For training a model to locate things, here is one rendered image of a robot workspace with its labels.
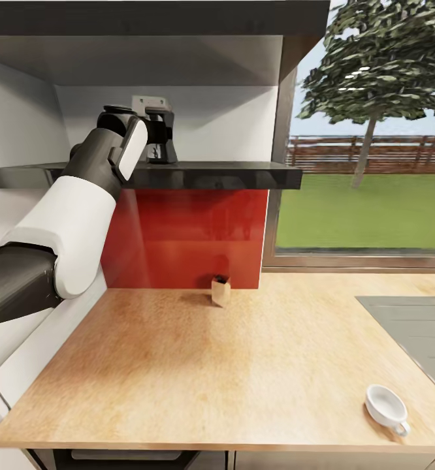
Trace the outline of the bottle of coffee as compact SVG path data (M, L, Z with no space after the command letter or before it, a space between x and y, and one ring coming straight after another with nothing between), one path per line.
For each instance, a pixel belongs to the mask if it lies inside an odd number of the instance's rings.
M147 113L149 121L163 121L167 127L174 125L174 113L155 114ZM177 163L178 158L174 149L172 139L168 139L166 144L148 144L146 162L153 165L167 165Z

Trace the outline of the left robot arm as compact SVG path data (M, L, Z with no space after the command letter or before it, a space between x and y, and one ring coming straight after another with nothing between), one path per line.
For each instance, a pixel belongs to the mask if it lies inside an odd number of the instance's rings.
M103 107L44 198L0 241L0 367L61 302L89 289L123 185L146 145L173 139L172 127L148 120L172 113L164 97Z

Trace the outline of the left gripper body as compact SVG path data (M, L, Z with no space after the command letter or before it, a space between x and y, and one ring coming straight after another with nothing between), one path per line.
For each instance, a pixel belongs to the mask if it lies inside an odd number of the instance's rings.
M163 121L149 121L146 118L138 117L145 122L148 128L148 141L147 144L166 144L167 143L167 130L166 123Z

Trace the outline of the coffee cup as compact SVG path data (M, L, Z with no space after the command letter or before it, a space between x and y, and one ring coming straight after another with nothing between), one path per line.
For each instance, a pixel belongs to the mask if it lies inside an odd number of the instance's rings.
M408 411L404 402L389 388L371 384L366 391L366 406L372 418L380 425L392 428L400 437L410 434L406 422Z

